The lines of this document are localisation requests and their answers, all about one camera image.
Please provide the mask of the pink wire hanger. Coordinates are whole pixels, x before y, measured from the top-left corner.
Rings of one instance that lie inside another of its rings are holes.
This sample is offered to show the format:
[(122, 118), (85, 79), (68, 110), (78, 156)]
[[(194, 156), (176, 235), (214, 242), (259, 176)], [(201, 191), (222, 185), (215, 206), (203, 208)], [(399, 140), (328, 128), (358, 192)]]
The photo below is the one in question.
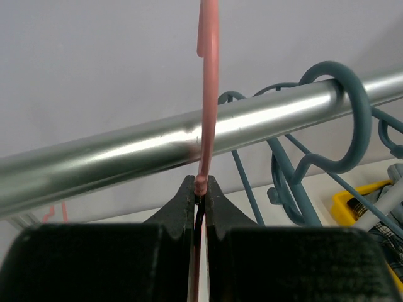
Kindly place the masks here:
[(197, 54), (203, 59), (203, 107), (201, 123), (201, 152), (198, 175), (195, 177), (195, 204), (193, 263), (190, 272), (190, 301), (198, 300), (202, 224), (205, 214), (205, 196), (213, 154), (219, 92), (219, 2), (200, 2)]

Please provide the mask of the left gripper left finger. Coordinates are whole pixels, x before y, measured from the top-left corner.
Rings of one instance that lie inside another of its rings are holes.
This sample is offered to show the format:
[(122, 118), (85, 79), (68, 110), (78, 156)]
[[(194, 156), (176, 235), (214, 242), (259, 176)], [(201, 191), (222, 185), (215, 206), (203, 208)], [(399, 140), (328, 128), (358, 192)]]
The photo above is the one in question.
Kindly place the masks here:
[(193, 301), (194, 178), (143, 223), (24, 229), (1, 266), (2, 301)]

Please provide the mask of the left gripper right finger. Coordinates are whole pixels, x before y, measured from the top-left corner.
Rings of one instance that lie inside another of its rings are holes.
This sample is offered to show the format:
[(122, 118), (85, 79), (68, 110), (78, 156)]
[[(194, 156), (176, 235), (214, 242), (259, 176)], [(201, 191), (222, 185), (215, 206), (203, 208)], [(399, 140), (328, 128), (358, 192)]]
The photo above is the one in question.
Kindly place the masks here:
[(260, 226), (223, 194), (205, 197), (211, 301), (401, 301), (377, 244), (340, 227)]

